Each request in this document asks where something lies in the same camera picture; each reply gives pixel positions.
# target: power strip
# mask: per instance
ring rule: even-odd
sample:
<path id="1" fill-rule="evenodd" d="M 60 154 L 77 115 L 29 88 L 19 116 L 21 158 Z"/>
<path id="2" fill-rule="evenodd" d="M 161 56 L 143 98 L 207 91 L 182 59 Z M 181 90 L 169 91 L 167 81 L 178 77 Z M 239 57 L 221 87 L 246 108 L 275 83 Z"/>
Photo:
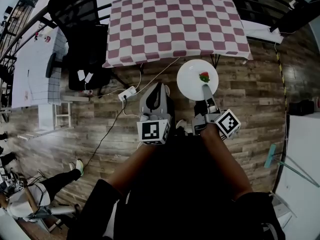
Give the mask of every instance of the power strip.
<path id="1" fill-rule="evenodd" d="M 130 88 L 124 90 L 123 92 L 121 92 L 118 97 L 119 100 L 121 102 L 123 102 L 126 99 L 128 99 L 129 97 L 135 95 L 137 93 L 136 88 L 134 86 L 131 86 Z"/>

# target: black pants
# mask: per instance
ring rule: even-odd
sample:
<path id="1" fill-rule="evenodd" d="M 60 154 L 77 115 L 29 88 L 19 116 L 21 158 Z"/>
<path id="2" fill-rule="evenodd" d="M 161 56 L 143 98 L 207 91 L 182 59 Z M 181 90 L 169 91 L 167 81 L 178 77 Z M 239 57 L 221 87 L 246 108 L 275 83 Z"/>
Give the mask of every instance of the black pants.
<path id="1" fill-rule="evenodd" d="M 6 154 L 4 156 L 0 156 L 0 160 L 1 160 L 1 163 L 2 163 L 2 166 L 6 166 L 7 164 L 9 164 L 13 159 L 15 159 L 15 154 L 14 153 L 9 153 L 9 154 Z"/>
<path id="2" fill-rule="evenodd" d="M 44 185 L 46 191 L 49 194 L 50 201 L 55 199 L 56 194 L 64 188 L 66 185 L 73 181 L 76 181 L 81 176 L 81 172 L 78 169 L 73 169 L 72 171 L 60 173 L 56 176 L 48 178 L 41 182 Z"/>

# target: chair backrest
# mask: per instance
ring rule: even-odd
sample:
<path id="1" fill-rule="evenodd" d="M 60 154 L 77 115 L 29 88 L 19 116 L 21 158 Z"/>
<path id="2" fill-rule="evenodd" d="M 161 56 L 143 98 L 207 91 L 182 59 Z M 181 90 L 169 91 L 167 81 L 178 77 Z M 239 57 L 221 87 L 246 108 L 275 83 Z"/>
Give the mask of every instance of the chair backrest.
<path id="1" fill-rule="evenodd" d="M 50 0 L 47 9 L 69 42 L 74 29 L 100 23 L 97 0 Z"/>

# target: white sneaker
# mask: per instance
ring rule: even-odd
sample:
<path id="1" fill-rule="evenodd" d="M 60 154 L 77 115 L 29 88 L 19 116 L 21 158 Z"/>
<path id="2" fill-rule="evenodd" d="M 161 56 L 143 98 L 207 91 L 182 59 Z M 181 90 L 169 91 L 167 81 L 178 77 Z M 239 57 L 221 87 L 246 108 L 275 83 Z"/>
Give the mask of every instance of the white sneaker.
<path id="1" fill-rule="evenodd" d="M 78 159 L 76 161 L 75 168 L 80 171 L 81 176 L 84 175 L 84 164 L 82 163 L 82 161 L 80 159 Z"/>
<path id="2" fill-rule="evenodd" d="M 70 171 L 76 169 L 75 164 L 73 162 L 69 163 Z"/>

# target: black shirt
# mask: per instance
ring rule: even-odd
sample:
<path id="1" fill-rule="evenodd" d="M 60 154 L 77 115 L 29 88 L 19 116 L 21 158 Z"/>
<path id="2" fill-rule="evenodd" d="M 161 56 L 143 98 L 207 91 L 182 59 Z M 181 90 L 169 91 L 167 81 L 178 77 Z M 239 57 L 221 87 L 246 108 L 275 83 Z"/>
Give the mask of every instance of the black shirt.
<path id="1" fill-rule="evenodd" d="M 159 148 L 126 199 L 98 180 L 67 239 L 102 239 L 118 200 L 114 240 L 285 239 L 269 195 L 248 193 L 233 201 L 197 137 Z"/>

